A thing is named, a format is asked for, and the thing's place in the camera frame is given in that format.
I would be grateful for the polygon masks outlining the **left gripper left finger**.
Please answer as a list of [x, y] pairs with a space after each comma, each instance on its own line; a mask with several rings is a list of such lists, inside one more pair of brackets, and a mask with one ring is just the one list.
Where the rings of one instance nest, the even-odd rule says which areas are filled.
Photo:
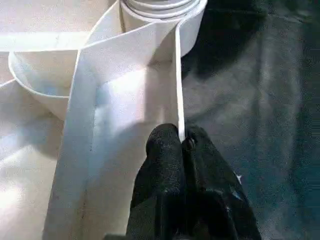
[[126, 236], [173, 240], [185, 228], [186, 179], [174, 124], [160, 124], [146, 142], [146, 159], [134, 181]]

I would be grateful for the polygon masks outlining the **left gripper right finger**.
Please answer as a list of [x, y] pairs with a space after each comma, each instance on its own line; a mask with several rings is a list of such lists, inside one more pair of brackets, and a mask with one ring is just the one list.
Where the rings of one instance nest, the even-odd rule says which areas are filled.
[[260, 240], [257, 220], [239, 177], [207, 132], [190, 126], [183, 141], [187, 230], [199, 240]]

